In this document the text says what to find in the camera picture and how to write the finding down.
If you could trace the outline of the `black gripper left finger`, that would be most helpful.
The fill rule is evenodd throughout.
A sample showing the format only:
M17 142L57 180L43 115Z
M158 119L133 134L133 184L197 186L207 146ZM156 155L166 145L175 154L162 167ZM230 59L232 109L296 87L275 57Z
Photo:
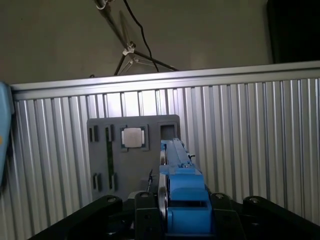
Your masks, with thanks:
M105 195L32 236L33 240L159 240L161 218L148 191Z

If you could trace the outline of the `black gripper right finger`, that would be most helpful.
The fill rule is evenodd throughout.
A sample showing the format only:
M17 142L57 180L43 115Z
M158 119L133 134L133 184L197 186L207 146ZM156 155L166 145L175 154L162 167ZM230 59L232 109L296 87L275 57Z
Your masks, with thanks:
M210 195L216 240L318 240L320 226L263 198Z

